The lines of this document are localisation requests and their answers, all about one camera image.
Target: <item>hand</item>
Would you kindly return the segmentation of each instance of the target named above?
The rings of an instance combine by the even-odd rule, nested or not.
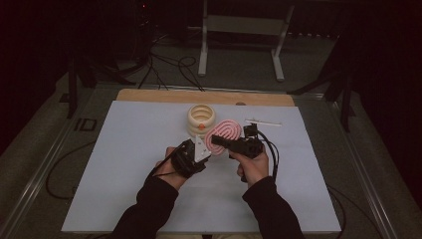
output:
[[[165,151],[165,156],[167,157],[172,151],[174,150],[174,147],[168,147]],[[158,161],[155,164],[155,167],[158,166],[162,161]],[[176,190],[179,190],[180,187],[183,185],[183,183],[187,180],[185,177],[181,176],[179,173],[177,173],[171,164],[171,159],[168,159],[164,164],[162,164],[157,171],[154,173],[154,176],[157,175],[157,177],[161,178],[162,180],[166,181],[168,184],[170,184],[172,187],[174,187]]]
[[[251,187],[256,182],[269,175],[268,156],[265,152],[265,148],[263,148],[263,152],[253,159],[233,151],[229,151],[229,153],[240,162],[237,174],[240,177],[243,175],[246,176],[248,187]]]

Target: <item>black cable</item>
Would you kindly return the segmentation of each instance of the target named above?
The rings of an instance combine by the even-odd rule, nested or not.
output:
[[[342,203],[340,202],[340,200],[331,192],[331,190],[328,190],[329,195],[331,195],[332,198],[334,198],[334,201],[338,204],[338,206],[341,209],[341,214],[342,214],[342,223],[341,223],[341,231],[338,233],[338,235],[335,237],[335,239],[339,239],[341,237],[341,235],[344,233],[345,227],[347,225],[347,216],[345,214],[345,209],[342,205]]]
[[[176,148],[173,149],[173,151],[171,151],[157,166],[155,166],[154,168],[152,168],[152,170],[149,172],[149,174],[146,176],[145,181],[148,181],[153,175],[154,173],[158,170],[158,168],[160,168],[162,165],[164,165],[164,163],[166,161],[168,161],[168,159],[170,159],[174,153],[183,146],[183,143],[181,143],[180,145],[178,145]]]
[[[157,70],[155,70],[155,68],[154,67],[152,67],[152,58],[151,58],[151,69],[152,69],[152,72],[155,74],[155,76],[157,77],[157,83],[158,83],[158,89],[161,89],[161,85],[163,85],[167,90],[168,90],[168,88],[167,88],[167,86],[164,84],[164,82],[161,80],[161,78],[159,77],[159,75],[158,75],[158,72],[157,72]]]
[[[277,172],[279,171],[279,163],[280,163],[280,154],[279,154],[279,149],[276,147],[276,145],[275,144],[273,144],[271,141],[270,141],[270,144],[271,144],[271,146],[273,147],[273,148],[275,148],[276,149],[276,152],[277,152],[277,164],[275,164],[274,166],[273,166],[273,175],[274,175],[274,173],[276,173],[276,176],[277,176]]]
[[[205,92],[205,90],[200,85],[199,81],[196,79],[195,75],[192,73],[192,70],[190,70],[190,67],[192,67],[196,64],[196,59],[194,57],[183,57],[179,60],[176,60],[176,59],[173,59],[173,58],[160,56],[160,55],[157,55],[157,54],[154,54],[154,53],[151,53],[151,56],[155,57],[156,59],[158,59],[158,60],[160,60],[164,63],[167,63],[171,66],[177,67],[180,74],[183,76],[184,79],[186,79],[190,84],[192,84],[193,86],[198,88],[199,91]],[[183,61],[185,61],[187,59],[191,59],[192,63],[190,63],[190,64],[183,63]],[[191,79],[189,79],[188,76],[185,75],[185,73],[183,72],[183,69],[187,69],[189,74],[192,76],[193,81]]]
[[[149,60],[149,68],[148,71],[146,72],[145,76],[143,76],[142,80],[139,83],[139,86],[137,87],[138,89],[140,89],[140,87],[142,87],[143,83],[146,81],[146,78],[148,77],[149,73],[152,70],[152,59],[150,56],[148,56],[148,60]]]
[[[96,141],[91,141],[91,142],[89,142],[89,143],[86,143],[86,144],[84,144],[84,145],[82,145],[82,146],[79,146],[79,147],[77,147],[77,148],[75,148],[75,149],[73,149],[73,150],[71,150],[71,151],[69,151],[69,152],[67,152],[67,153],[65,153],[63,156],[61,156],[61,157],[59,157],[58,159],[57,159],[57,161],[53,164],[53,167],[50,169],[50,171],[49,171],[49,174],[47,175],[47,178],[46,178],[46,190],[47,190],[47,193],[49,193],[49,195],[50,196],[52,196],[52,197],[54,197],[54,198],[57,198],[57,199],[62,199],[62,200],[69,200],[69,199],[72,199],[72,198],[74,198],[73,196],[61,196],[61,195],[57,195],[57,194],[55,194],[55,193],[53,193],[53,191],[50,189],[50,184],[49,184],[49,182],[50,182],[50,177],[51,177],[51,175],[52,175],[52,173],[53,173],[53,171],[54,171],[54,169],[56,168],[56,166],[63,160],[63,159],[65,159],[67,156],[69,156],[70,154],[72,154],[72,153],[74,153],[74,152],[76,152],[76,151],[78,151],[78,150],[80,150],[80,149],[82,149],[82,148],[84,148],[84,147],[87,147],[87,146],[89,146],[89,145],[91,145],[91,144],[94,144]]]
[[[271,142],[267,139],[267,137],[261,133],[259,130],[256,129],[256,133],[259,134],[267,144],[268,148],[270,149],[271,156],[273,157],[273,179],[276,181],[277,178],[277,172],[279,170],[278,162],[276,161],[276,154],[274,153],[273,147],[271,146]]]
[[[331,186],[331,185],[329,185],[329,184],[327,184],[326,183],[326,186],[329,188],[329,189],[331,189],[331,190],[333,190],[333,191],[335,191],[336,193],[338,193],[338,194],[340,194],[342,197],[344,197],[347,201],[349,201],[351,204],[353,204],[353,206],[355,206],[361,213],[362,213],[362,215],[364,216],[364,217],[366,217],[366,219],[368,219],[368,221],[370,222],[370,224],[373,226],[373,228],[376,230],[376,232],[378,233],[378,235],[379,235],[379,237],[382,239],[383,237],[382,237],[382,234],[381,234],[381,232],[379,231],[379,229],[378,229],[378,227],[375,225],[375,223],[372,221],[372,219],[366,214],[366,212],[362,209],[362,208],[360,208],[359,207],[359,205],[357,205],[353,200],[351,200],[347,195],[345,195],[344,193],[342,193],[341,191],[339,191],[338,189],[336,189],[335,187],[333,187],[333,186]]]

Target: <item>black sleeve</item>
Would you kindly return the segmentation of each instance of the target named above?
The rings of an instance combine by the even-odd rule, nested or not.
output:
[[[243,195],[258,220],[264,239],[305,238],[289,203],[277,193],[272,177],[251,186]]]
[[[155,238],[170,216],[178,192],[160,178],[149,179],[139,190],[136,204],[127,208],[121,216],[111,238]]]

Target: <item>metal frame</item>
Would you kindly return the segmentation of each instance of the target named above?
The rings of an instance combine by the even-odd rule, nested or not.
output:
[[[0,228],[0,239],[13,238],[13,236],[16,234],[19,225],[25,219],[25,216],[30,210],[33,202],[35,201],[38,192],[43,187],[44,181],[47,177],[50,168],[53,166],[54,162],[61,153],[63,145],[66,139],[68,138],[69,133],[74,128],[76,119],[81,115],[93,91],[94,90],[91,89],[85,90],[84,92],[86,93],[82,94],[82,96],[80,97],[80,103],[82,107],[79,107],[77,110],[75,110],[75,113],[73,114],[73,117],[71,119],[67,119],[65,121],[64,125],[62,126],[62,129],[57,135],[55,141],[53,142],[43,161],[28,181],[27,185],[25,186],[25,189],[19,197],[18,202],[15,204],[15,207],[12,209],[11,213],[6,218],[6,221]]]
[[[200,77],[204,77],[207,71],[207,33],[208,31],[216,31],[279,36],[279,44],[271,51],[271,57],[273,59],[276,80],[278,82],[283,82],[285,80],[282,64],[280,62],[280,52],[288,33],[290,20],[292,18],[295,6],[292,5],[289,7],[289,11],[285,20],[208,15],[207,9],[208,0],[204,0],[204,11],[202,18],[202,47],[198,68],[198,75]]]

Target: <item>white table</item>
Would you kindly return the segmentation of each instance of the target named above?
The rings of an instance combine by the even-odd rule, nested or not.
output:
[[[155,94],[157,99],[164,101],[166,96],[172,95],[163,93],[160,98],[156,91],[144,92]],[[195,96],[209,96],[212,101],[212,97],[224,99],[230,95],[189,93],[186,96],[193,99]],[[262,99],[286,98],[257,96]],[[131,97],[120,99],[131,100]],[[234,101],[248,99],[238,97]],[[113,102],[62,230],[111,231],[123,211],[135,203],[138,189],[154,164],[163,158],[166,147],[176,146],[189,136],[185,128],[186,114],[194,104]],[[211,106],[217,113],[217,120],[233,119],[240,124],[246,124],[245,118],[280,121],[281,127],[258,125],[280,151],[279,193],[293,207],[305,233],[340,230],[296,107]],[[237,164],[227,154],[211,157],[206,163],[207,168],[183,185],[171,216],[160,231],[194,234],[258,232],[252,211],[241,199],[247,185],[236,175]]]

